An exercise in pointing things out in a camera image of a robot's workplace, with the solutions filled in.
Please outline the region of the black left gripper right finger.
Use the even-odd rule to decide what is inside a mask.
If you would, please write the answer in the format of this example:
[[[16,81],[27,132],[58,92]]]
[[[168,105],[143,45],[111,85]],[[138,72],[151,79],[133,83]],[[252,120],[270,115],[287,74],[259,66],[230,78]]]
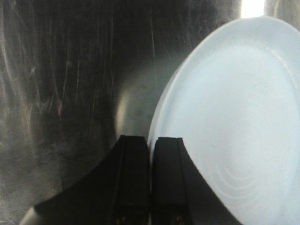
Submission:
[[[152,160],[154,225],[238,225],[197,170],[181,138],[160,137]]]

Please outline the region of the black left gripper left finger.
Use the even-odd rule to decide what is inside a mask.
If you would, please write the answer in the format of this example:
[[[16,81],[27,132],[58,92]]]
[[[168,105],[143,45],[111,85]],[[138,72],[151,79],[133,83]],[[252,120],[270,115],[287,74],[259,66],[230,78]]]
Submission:
[[[22,225],[147,225],[150,154],[142,136],[119,137],[90,173],[31,207]]]

